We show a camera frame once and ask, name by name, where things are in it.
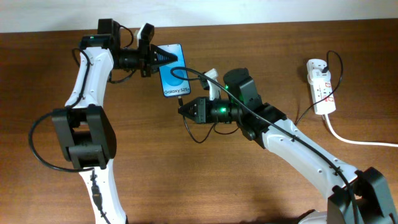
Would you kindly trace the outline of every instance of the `blue smartphone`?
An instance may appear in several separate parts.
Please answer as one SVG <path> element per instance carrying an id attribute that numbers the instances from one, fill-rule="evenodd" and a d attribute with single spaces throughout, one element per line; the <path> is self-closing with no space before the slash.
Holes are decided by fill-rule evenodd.
<path id="1" fill-rule="evenodd" d="M 175 78 L 171 74 L 171 69 L 174 67 L 185 67 L 184 55 L 180 44 L 169 44 L 158 46 L 162 50 L 170 52 L 178 57 L 176 62 L 159 67 L 160 80 L 162 82 L 163 95 L 165 97 L 182 96 L 191 93 L 189 81 Z M 175 70 L 174 74 L 188 78 L 187 71 Z"/>

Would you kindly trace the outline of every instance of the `extension cord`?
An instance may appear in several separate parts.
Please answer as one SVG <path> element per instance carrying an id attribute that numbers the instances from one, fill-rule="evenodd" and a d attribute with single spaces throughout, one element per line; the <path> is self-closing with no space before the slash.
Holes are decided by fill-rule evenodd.
<path id="1" fill-rule="evenodd" d="M 333 90 L 331 88 L 331 73 L 328 70 L 323 73 L 323 69 L 327 66 L 324 60 L 311 59 L 307 62 L 308 70 L 308 82 L 311 86 L 312 101 L 316 103 L 324 98 L 326 98 Z M 360 144 L 368 146 L 389 146 L 398 147 L 398 144 L 384 143 L 384 142 L 362 142 L 362 141 L 352 141 L 339 136 L 335 130 L 331 127 L 328 114 L 336 110 L 335 98 L 330 95 L 327 99 L 323 100 L 314 105 L 315 114 L 322 115 L 326 124 L 334 137 L 340 141 L 350 143 L 350 144 Z"/>

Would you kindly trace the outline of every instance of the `wooden surface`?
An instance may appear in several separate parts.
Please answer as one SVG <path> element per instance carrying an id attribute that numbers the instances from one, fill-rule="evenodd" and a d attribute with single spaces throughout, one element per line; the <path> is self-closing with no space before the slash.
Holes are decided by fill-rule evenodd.
<path id="1" fill-rule="evenodd" d="M 44 167 L 27 145 L 33 120 L 70 96 L 78 71 L 70 49 L 92 33 L 0 34 L 0 223 L 94 222 L 81 177 Z M 123 41 L 128 38 L 123 33 Z M 187 66 L 199 71 L 216 68 L 222 76 L 247 67 L 263 101 L 292 120 L 311 102 L 306 61 L 325 59 L 333 49 L 345 64 L 337 111 L 331 114 L 336 132 L 348 139 L 397 142 L 398 20 L 161 28 L 152 42 L 181 43 Z M 331 72 L 336 85 L 334 57 Z M 186 102 L 208 94 L 199 83 L 191 87 Z M 326 210 L 307 180 L 240 132 L 212 133 L 205 143 L 194 143 L 177 107 L 177 99 L 163 97 L 158 75 L 107 86 L 104 108 L 118 139 L 114 175 L 130 223 L 239 223 Z M 210 127 L 189 125 L 197 138 Z M 379 169 L 398 206 L 397 148 L 343 143 L 313 110 L 299 128 L 345 162 Z M 34 141 L 46 160 L 71 167 L 50 121 Z"/>

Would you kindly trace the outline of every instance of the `wood grain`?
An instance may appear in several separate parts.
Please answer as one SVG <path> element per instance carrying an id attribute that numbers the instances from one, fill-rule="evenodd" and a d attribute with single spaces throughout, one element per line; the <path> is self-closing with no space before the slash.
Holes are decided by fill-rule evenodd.
<path id="1" fill-rule="evenodd" d="M 27 133 L 40 115 L 62 107 L 78 68 L 70 55 L 93 30 L 0 34 L 0 223 L 93 223 L 84 183 L 77 174 L 50 170 L 33 157 Z M 345 76 L 331 122 L 340 135 L 396 142 L 398 136 L 398 20 L 296 22 L 156 29 L 153 44 L 180 43 L 188 67 L 220 75 L 247 67 L 259 94 L 295 120 L 310 104 L 305 62 L 341 54 Z M 123 33 L 123 40 L 129 36 Z M 333 83 L 339 64 L 331 60 Z M 114 72 L 122 77 L 123 72 Z M 192 83 L 189 101 L 206 95 Z M 297 217 L 326 210 L 317 190 L 288 163 L 240 133 L 211 134 L 195 144 L 164 98 L 158 75 L 108 85 L 106 114 L 118 139 L 114 174 L 130 223 L 239 223 Z M 189 122 L 202 138 L 209 125 Z M 398 150 L 355 146 L 335 139 L 309 112 L 300 130 L 345 162 L 379 169 L 398 206 Z M 229 131 L 234 125 L 219 125 Z M 52 123 L 35 133 L 49 162 L 63 160 Z"/>

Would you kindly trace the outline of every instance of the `phone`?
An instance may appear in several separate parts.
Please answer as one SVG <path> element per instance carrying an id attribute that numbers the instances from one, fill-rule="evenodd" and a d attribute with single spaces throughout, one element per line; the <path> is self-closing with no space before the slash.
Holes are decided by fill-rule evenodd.
<path id="1" fill-rule="evenodd" d="M 191 93 L 189 81 L 175 78 L 171 74 L 171 69 L 174 67 L 185 67 L 184 55 L 182 53 L 182 46 L 180 44 L 169 44 L 158 46 L 162 50 L 170 52 L 178 57 L 176 62 L 159 67 L 160 80 L 162 82 L 163 95 L 165 97 L 182 96 Z M 188 78 L 187 71 L 175 70 L 174 74 Z"/>

